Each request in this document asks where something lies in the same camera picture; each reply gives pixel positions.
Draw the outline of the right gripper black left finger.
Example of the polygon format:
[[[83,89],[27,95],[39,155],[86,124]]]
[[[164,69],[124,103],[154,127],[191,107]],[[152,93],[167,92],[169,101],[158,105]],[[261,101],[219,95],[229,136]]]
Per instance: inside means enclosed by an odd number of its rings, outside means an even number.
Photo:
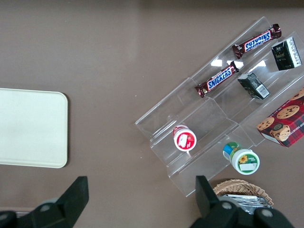
[[[79,176],[56,200],[48,200],[21,217],[0,212],[2,228],[72,228],[89,201],[88,178]]]

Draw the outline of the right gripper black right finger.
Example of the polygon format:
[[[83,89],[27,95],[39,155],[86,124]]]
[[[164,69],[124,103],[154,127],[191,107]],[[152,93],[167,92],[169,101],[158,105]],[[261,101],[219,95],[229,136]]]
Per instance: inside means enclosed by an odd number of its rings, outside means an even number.
[[[292,228],[280,211],[257,208],[248,214],[236,204],[219,200],[205,176],[196,176],[196,202],[201,214],[192,228]]]

